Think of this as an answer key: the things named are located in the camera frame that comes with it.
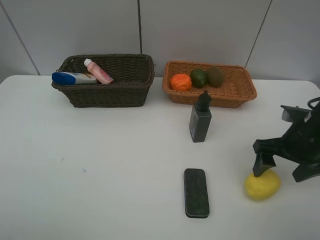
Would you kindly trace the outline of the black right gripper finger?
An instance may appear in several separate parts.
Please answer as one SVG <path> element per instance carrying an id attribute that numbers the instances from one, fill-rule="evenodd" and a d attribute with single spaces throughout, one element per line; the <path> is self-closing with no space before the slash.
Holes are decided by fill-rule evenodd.
<path id="1" fill-rule="evenodd" d="M 320 164 L 303 165 L 299 164 L 293 171 L 292 176 L 297 183 L 318 177 L 320 175 Z"/>
<path id="2" fill-rule="evenodd" d="M 260 177 L 268 169 L 276 166 L 273 155 L 267 153 L 257 153 L 254 166 L 252 168 L 253 175 L 255 177 Z"/>

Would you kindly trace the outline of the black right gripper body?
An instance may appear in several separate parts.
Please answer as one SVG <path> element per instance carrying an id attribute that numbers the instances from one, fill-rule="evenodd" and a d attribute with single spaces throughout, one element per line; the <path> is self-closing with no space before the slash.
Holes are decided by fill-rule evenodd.
<path id="1" fill-rule="evenodd" d="M 320 164 L 320 111 L 313 109 L 291 123 L 281 137 L 256 140 L 253 149 L 256 154 L 276 155 L 300 165 Z"/>

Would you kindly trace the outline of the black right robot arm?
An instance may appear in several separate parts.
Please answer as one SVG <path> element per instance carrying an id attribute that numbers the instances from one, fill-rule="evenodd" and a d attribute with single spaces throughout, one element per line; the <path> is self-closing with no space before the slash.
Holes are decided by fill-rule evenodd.
<path id="1" fill-rule="evenodd" d="M 309 109 L 282 105 L 282 120 L 291 123 L 289 129 L 281 137 L 254 142 L 255 177 L 276 166 L 274 156 L 298 164 L 292 173 L 297 183 L 320 175 L 320 98 L 309 100 L 307 106 Z"/>

